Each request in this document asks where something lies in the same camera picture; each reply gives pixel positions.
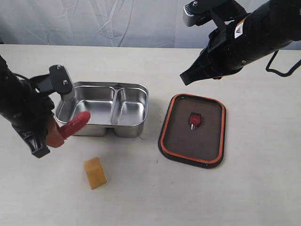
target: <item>metal container compartment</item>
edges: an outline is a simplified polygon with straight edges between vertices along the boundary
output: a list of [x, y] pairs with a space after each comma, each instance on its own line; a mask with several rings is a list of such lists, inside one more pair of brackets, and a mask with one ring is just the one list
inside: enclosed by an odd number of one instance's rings
[[91, 112], [88, 124], [75, 135], [105, 136], [113, 128], [118, 137], [137, 137], [147, 118], [149, 92], [143, 85], [109, 82], [76, 82], [75, 96], [62, 100], [55, 118], [66, 124], [83, 111]]

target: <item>yellow sponge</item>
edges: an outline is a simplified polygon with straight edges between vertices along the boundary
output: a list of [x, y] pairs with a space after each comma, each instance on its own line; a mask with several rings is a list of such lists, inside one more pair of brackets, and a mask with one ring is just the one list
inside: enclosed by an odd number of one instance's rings
[[103, 173], [103, 167], [101, 166], [97, 157], [85, 161], [85, 170], [89, 179], [91, 189], [95, 189], [107, 183], [107, 179], [105, 178], [105, 175]]

